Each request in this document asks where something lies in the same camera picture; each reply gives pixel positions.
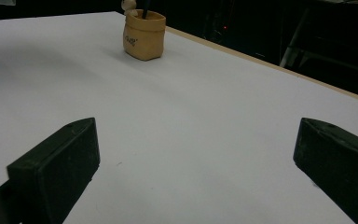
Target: white table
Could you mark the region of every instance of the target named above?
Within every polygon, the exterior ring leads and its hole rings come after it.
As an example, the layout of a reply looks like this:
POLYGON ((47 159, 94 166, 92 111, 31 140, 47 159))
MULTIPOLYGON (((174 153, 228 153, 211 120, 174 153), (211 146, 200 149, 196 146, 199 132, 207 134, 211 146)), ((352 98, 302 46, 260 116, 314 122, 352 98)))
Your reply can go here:
POLYGON ((141 62, 123 26, 115 12, 0 21, 0 185, 95 117, 101 167, 67 224, 352 223, 292 157, 303 117, 358 135, 358 98, 172 33, 141 62))

